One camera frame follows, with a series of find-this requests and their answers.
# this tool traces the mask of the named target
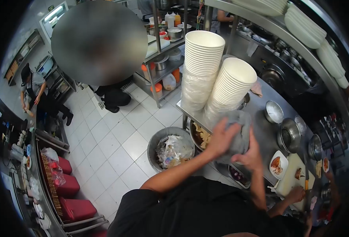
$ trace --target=black cap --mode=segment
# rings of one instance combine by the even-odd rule
[[[22,69],[22,72],[21,72],[22,85],[26,84],[27,78],[29,77],[30,74],[31,74],[30,64],[27,63],[26,66],[24,66],[24,68]]]

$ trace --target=white bowl stack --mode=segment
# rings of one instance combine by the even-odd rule
[[[265,16],[284,14],[287,0],[232,0],[233,3]]]
[[[318,49],[327,35],[326,31],[293,3],[289,4],[285,14],[285,25],[297,39],[311,49]]]
[[[347,88],[349,86],[349,82],[344,76],[345,70],[342,67],[340,59],[338,58],[338,54],[326,39],[323,40],[321,47],[317,49],[317,55],[323,66],[325,66],[331,76],[335,78],[339,86],[344,89]]]
[[[181,103],[189,110],[202,109],[213,89],[225,41],[210,31],[191,31],[185,36],[185,61]]]
[[[207,117],[235,110],[257,80],[255,70],[238,58],[223,61],[217,80],[205,107]]]

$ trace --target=black shirt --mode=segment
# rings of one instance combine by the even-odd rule
[[[258,236],[293,236],[282,218],[269,218],[265,211],[257,210],[249,197],[236,187],[192,176],[160,201],[152,190],[136,189],[126,193],[107,234],[113,237],[220,237],[249,232]]]

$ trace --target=cloth rag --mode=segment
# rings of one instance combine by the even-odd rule
[[[230,164],[231,157],[235,154],[244,154],[248,150],[250,143],[250,126],[251,126],[251,115],[241,110],[233,110],[226,112],[221,118],[227,117],[228,121],[226,129],[229,126],[238,123],[242,126],[240,131],[235,135],[231,142],[230,148],[217,159],[217,162],[222,164]]]

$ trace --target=white tiled floor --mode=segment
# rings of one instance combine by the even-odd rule
[[[74,114],[65,127],[71,153],[67,159],[80,192],[90,200],[99,214],[114,220],[122,196],[155,175],[147,158],[147,145],[152,135],[164,127],[182,126],[182,113],[175,108],[181,90],[171,92],[160,103],[135,84],[126,89],[132,96],[129,105],[118,113],[101,110],[88,89],[72,94],[65,105]],[[207,165],[200,175],[233,185]]]

